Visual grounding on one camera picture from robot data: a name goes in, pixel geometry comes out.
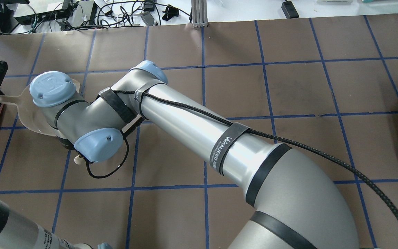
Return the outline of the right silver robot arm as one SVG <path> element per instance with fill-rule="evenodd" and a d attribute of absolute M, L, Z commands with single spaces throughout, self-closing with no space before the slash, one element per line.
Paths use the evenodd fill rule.
<path fill-rule="evenodd" d="M 318 154 L 367 184 L 398 221 L 398 209 L 351 165 L 305 144 L 230 122 L 168 86 L 163 70 L 142 61 L 92 103 L 58 71 L 29 85 L 33 103 L 52 129 L 86 163 L 111 158 L 126 138 L 121 130 L 137 116 L 150 120 L 242 188 L 255 209 L 231 249 L 358 249 L 354 218 L 327 174 L 296 147 Z"/>

